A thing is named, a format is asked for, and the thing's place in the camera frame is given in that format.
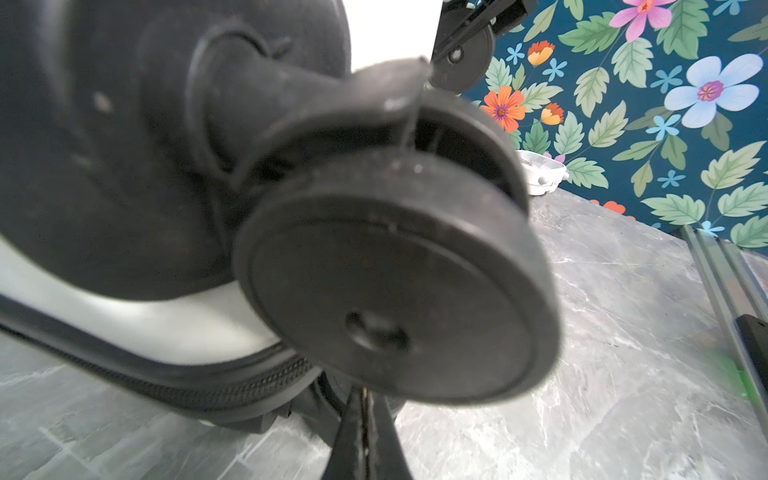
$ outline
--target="floral wallpaper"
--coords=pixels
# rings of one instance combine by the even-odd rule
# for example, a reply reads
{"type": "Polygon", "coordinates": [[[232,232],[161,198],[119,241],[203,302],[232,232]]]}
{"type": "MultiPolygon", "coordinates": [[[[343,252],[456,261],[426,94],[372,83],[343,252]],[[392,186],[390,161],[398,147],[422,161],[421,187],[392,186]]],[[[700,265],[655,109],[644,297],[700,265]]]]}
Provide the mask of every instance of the floral wallpaper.
{"type": "Polygon", "coordinates": [[[767,0],[539,0],[464,97],[561,188],[768,247],[767,0]]]}

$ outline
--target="marble floor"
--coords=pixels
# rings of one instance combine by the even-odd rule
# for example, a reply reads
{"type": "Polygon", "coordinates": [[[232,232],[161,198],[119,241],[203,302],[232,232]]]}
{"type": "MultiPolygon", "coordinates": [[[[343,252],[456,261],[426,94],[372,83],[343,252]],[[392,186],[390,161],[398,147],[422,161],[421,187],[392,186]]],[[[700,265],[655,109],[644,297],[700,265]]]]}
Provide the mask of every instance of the marble floor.
{"type": "MultiPolygon", "coordinates": [[[[417,480],[768,478],[768,444],[685,244],[563,191],[533,202],[561,300],[549,378],[509,402],[409,403],[417,480]]],[[[3,480],[317,480],[298,418],[244,435],[166,412],[0,336],[3,480]]]]}

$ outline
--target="green leaf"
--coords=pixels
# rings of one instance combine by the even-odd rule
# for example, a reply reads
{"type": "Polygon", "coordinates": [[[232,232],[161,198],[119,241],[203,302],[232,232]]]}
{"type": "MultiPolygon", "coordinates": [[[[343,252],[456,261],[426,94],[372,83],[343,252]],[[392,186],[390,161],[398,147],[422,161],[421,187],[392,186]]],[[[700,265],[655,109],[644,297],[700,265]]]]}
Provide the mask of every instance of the green leaf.
{"type": "Polygon", "coordinates": [[[543,154],[549,148],[549,132],[544,129],[544,124],[537,121],[531,127],[531,131],[525,134],[523,141],[523,150],[534,151],[537,154],[543,154]]]}
{"type": "Polygon", "coordinates": [[[730,37],[729,41],[749,41],[749,40],[768,40],[768,15],[764,16],[760,23],[747,27],[744,30],[737,31],[730,37]]]}
{"type": "Polygon", "coordinates": [[[571,11],[571,15],[577,20],[584,17],[584,0],[565,0],[563,5],[571,11]]]}
{"type": "Polygon", "coordinates": [[[614,14],[604,12],[603,16],[592,15],[589,20],[578,22],[576,29],[559,35],[560,42],[573,47],[573,52],[584,52],[585,55],[593,51],[603,51],[610,47],[619,35],[620,28],[609,25],[614,14]]]}
{"type": "Polygon", "coordinates": [[[536,18],[533,19],[533,25],[531,25],[531,29],[528,30],[528,33],[525,34],[523,41],[529,41],[536,35],[542,33],[543,31],[547,31],[547,28],[549,28],[549,24],[552,23],[552,17],[554,16],[554,9],[557,6],[558,6],[558,0],[554,0],[554,3],[552,5],[549,5],[547,8],[542,10],[541,13],[536,15],[536,18]]]}
{"type": "Polygon", "coordinates": [[[737,151],[728,150],[719,160],[712,160],[708,169],[701,172],[701,181],[709,188],[722,190],[737,185],[752,172],[760,161],[755,157],[765,141],[756,141],[737,151]]]}
{"type": "Polygon", "coordinates": [[[650,169],[650,160],[634,172],[629,181],[634,185],[634,196],[640,198],[645,193],[645,187],[654,181],[654,171],[650,169]]]}
{"type": "Polygon", "coordinates": [[[695,200],[688,195],[679,197],[668,194],[666,197],[652,197],[640,200],[654,210],[653,215],[673,225],[691,225],[701,220],[707,207],[701,200],[695,200]]]}
{"type": "Polygon", "coordinates": [[[492,58],[488,70],[485,71],[485,83],[488,84],[488,90],[496,92],[501,87],[510,86],[512,76],[509,74],[509,65],[501,58],[492,58]]]}
{"type": "Polygon", "coordinates": [[[616,50],[611,63],[614,64],[614,75],[619,76],[621,83],[629,81],[637,88],[645,88],[645,72],[654,67],[650,62],[654,57],[650,47],[650,42],[640,37],[616,50]]]}
{"type": "Polygon", "coordinates": [[[752,217],[730,229],[730,240],[742,248],[768,246],[768,217],[752,217]]]}
{"type": "Polygon", "coordinates": [[[520,64],[520,67],[515,72],[515,76],[512,77],[512,90],[520,90],[520,87],[525,83],[525,67],[520,64]]]}
{"type": "Polygon", "coordinates": [[[748,217],[768,206],[768,185],[759,182],[747,188],[738,187],[717,201],[717,209],[725,217],[748,217]]]}
{"type": "Polygon", "coordinates": [[[608,71],[602,67],[587,70],[576,80],[576,106],[581,107],[587,117],[592,117],[594,106],[603,101],[603,94],[608,90],[606,86],[611,81],[608,71]]]}
{"type": "Polygon", "coordinates": [[[730,146],[730,137],[728,132],[733,128],[733,124],[730,123],[728,118],[717,112],[715,118],[701,129],[701,136],[705,140],[712,142],[718,150],[726,151],[730,146]]]}
{"type": "Polygon", "coordinates": [[[624,134],[624,127],[628,122],[626,113],[627,104],[623,100],[610,114],[605,112],[589,130],[589,144],[595,148],[605,148],[615,144],[616,139],[624,134]]]}
{"type": "Polygon", "coordinates": [[[620,154],[615,155],[614,160],[643,160],[650,152],[654,151],[654,148],[660,143],[660,141],[656,140],[638,141],[637,143],[632,144],[632,146],[629,147],[629,150],[625,150],[620,154]]]}
{"type": "Polygon", "coordinates": [[[550,98],[554,97],[563,91],[560,87],[549,85],[547,82],[540,84],[533,84],[530,87],[523,88],[520,93],[525,97],[525,101],[520,105],[525,107],[526,113],[531,113],[533,110],[538,110],[549,103],[550,98]]]}
{"type": "Polygon", "coordinates": [[[570,174],[568,183],[574,184],[577,187],[592,188],[594,185],[596,187],[608,188],[608,179],[603,175],[605,169],[598,166],[596,161],[579,157],[568,162],[565,166],[570,174]]]}
{"type": "Polygon", "coordinates": [[[656,127],[656,123],[654,122],[654,117],[660,116],[664,120],[667,120],[669,117],[672,116],[674,112],[672,110],[667,110],[664,107],[656,107],[651,108],[649,111],[645,112],[645,115],[643,117],[638,118],[637,120],[633,121],[629,125],[627,125],[627,130],[645,130],[646,128],[650,127],[656,127]]]}
{"type": "Polygon", "coordinates": [[[710,20],[704,11],[708,6],[706,0],[677,0],[670,7],[672,22],[659,31],[656,45],[663,42],[667,55],[674,51],[687,60],[699,58],[699,37],[707,36],[704,22],[710,20]]]}
{"type": "Polygon", "coordinates": [[[522,137],[520,136],[520,130],[515,130],[512,133],[510,133],[509,138],[511,138],[512,143],[515,145],[515,150],[520,150],[520,143],[522,142],[522,137]]]}
{"type": "Polygon", "coordinates": [[[554,149],[560,155],[569,155],[581,148],[584,139],[584,126],[576,120],[576,115],[568,112],[565,121],[558,127],[554,134],[554,149]]]}
{"type": "Polygon", "coordinates": [[[661,157],[670,161],[678,170],[685,170],[685,152],[688,144],[682,138],[675,135],[667,135],[664,145],[661,147],[661,157]]]}

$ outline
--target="white plastic panel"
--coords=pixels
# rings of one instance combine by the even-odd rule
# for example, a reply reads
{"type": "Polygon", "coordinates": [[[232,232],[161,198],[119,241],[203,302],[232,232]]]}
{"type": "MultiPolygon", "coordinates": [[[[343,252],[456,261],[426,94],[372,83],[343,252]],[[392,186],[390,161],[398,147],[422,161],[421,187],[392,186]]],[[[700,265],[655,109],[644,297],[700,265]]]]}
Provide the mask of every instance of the white plastic panel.
{"type": "Polygon", "coordinates": [[[160,302],[118,300],[51,275],[0,236],[0,293],[128,352],[202,365],[259,352],[278,337],[232,282],[160,302]]]}

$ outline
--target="light blue flower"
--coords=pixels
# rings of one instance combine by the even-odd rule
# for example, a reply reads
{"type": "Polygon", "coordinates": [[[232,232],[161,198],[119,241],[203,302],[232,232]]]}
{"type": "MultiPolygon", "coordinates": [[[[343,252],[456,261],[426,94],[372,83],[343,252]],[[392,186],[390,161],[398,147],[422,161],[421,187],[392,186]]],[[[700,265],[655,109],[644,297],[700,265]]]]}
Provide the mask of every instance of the light blue flower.
{"type": "Polygon", "coordinates": [[[682,85],[683,81],[679,78],[675,78],[680,74],[680,72],[683,71],[683,65],[678,65],[677,67],[670,70],[670,73],[667,74],[664,72],[664,70],[657,70],[656,76],[659,77],[661,80],[656,80],[654,83],[650,84],[651,88],[656,88],[659,85],[661,85],[661,93],[665,94],[667,93],[667,90],[670,89],[670,85],[673,87],[676,87],[678,85],[682,85]]]}
{"type": "Polygon", "coordinates": [[[738,15],[739,12],[741,12],[741,2],[748,2],[749,0],[717,0],[718,2],[722,2],[723,4],[717,8],[715,8],[715,11],[712,12],[712,15],[719,15],[723,12],[725,12],[725,9],[730,7],[728,10],[728,13],[731,15],[738,15]]]}
{"type": "Polygon", "coordinates": [[[507,61],[512,60],[513,65],[518,64],[518,58],[525,58],[525,53],[521,52],[520,49],[523,48],[522,43],[518,43],[518,46],[515,47],[515,50],[512,50],[512,47],[507,47],[507,51],[509,52],[509,56],[507,57],[507,61]]]}
{"type": "Polygon", "coordinates": [[[673,187],[679,187],[680,184],[678,183],[678,181],[683,180],[685,178],[685,175],[675,175],[675,174],[676,174],[675,170],[669,170],[669,172],[667,172],[666,177],[660,177],[660,178],[657,178],[656,180],[660,182],[664,182],[664,184],[661,185],[661,188],[667,188],[670,185],[672,185],[673,187]]]}
{"type": "Polygon", "coordinates": [[[549,61],[549,65],[551,66],[551,68],[547,68],[542,73],[545,75],[549,75],[549,81],[553,81],[555,75],[557,75],[558,77],[562,77],[564,75],[564,73],[562,72],[562,68],[568,65],[568,62],[564,61],[563,63],[558,65],[558,61],[553,57],[549,61]]]}
{"type": "Polygon", "coordinates": [[[723,68],[716,55],[696,61],[685,73],[690,85],[675,87],[664,97],[667,110],[683,110],[683,126],[702,128],[714,120],[717,108],[742,111],[760,95],[757,85],[742,84],[763,70],[765,61],[754,53],[745,53],[723,68]]]}
{"type": "Polygon", "coordinates": [[[680,120],[679,114],[672,115],[667,119],[667,121],[664,121],[664,117],[662,117],[661,115],[656,115],[654,117],[654,123],[656,124],[656,127],[651,127],[647,129],[645,133],[655,134],[656,132],[659,132],[656,135],[656,141],[661,141],[664,138],[665,134],[677,136],[680,133],[680,131],[677,130],[672,125],[676,124],[678,120],[680,120]]]}
{"type": "Polygon", "coordinates": [[[725,227],[713,227],[712,222],[710,222],[709,220],[707,220],[706,222],[703,222],[701,226],[703,228],[697,228],[696,230],[702,231],[704,233],[708,233],[713,237],[717,237],[717,232],[722,232],[723,230],[725,230],[725,227]]]}

